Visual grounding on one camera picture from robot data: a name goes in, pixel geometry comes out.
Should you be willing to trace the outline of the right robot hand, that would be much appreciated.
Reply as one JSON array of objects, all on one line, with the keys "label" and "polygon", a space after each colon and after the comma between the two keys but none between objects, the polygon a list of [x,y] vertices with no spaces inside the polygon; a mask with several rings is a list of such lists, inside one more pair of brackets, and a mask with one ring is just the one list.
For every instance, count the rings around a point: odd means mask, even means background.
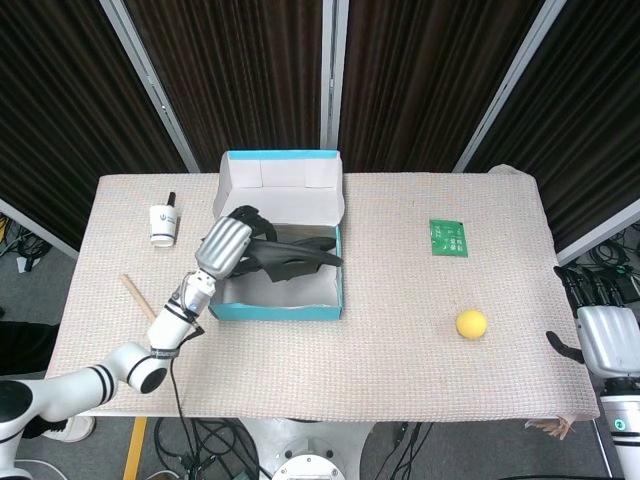
[{"label": "right robot hand", "polygon": [[556,266],[554,273],[568,298],[580,346],[571,347],[548,331],[551,347],[603,380],[637,379],[639,322],[624,306],[617,287],[582,267]]}]

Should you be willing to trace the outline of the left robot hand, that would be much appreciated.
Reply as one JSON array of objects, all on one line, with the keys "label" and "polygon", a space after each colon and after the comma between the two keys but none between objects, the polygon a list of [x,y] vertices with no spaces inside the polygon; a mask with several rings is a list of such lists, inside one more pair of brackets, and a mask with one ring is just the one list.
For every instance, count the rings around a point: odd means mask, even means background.
[{"label": "left robot hand", "polygon": [[216,220],[195,253],[198,268],[216,280],[229,277],[252,239],[276,241],[274,226],[250,205],[234,209]]}]

